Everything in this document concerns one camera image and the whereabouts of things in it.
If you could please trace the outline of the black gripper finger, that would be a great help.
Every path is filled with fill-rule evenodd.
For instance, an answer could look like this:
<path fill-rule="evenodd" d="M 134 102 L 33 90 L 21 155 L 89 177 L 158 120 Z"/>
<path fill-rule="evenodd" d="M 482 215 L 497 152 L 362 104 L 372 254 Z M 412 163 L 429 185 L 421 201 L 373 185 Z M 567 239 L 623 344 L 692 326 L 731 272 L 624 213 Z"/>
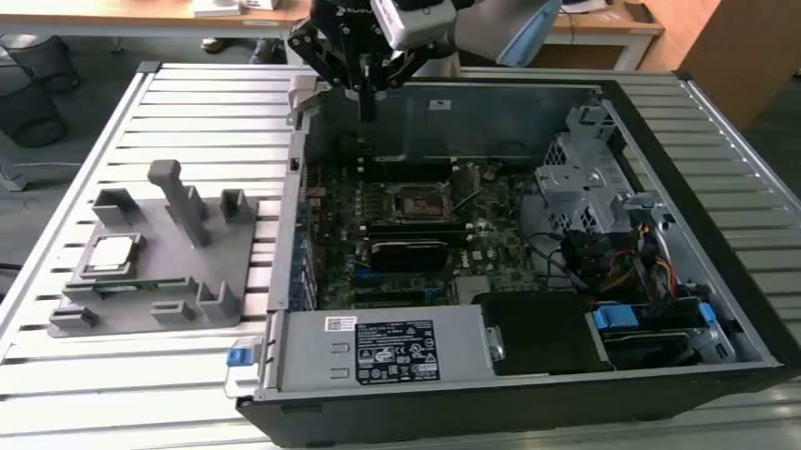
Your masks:
<path fill-rule="evenodd" d="M 369 122 L 369 83 L 362 58 L 352 48 L 348 38 L 344 39 L 348 49 L 340 53 L 333 50 L 328 38 L 309 18 L 298 24 L 290 34 L 290 47 L 333 87 L 352 91 L 358 103 L 360 120 Z"/>
<path fill-rule="evenodd" d="M 442 45 L 425 46 L 402 51 L 388 59 L 386 54 L 373 54 L 369 59 L 369 121 L 377 118 L 378 93 L 400 88 L 414 73 L 432 60 L 442 57 Z"/>

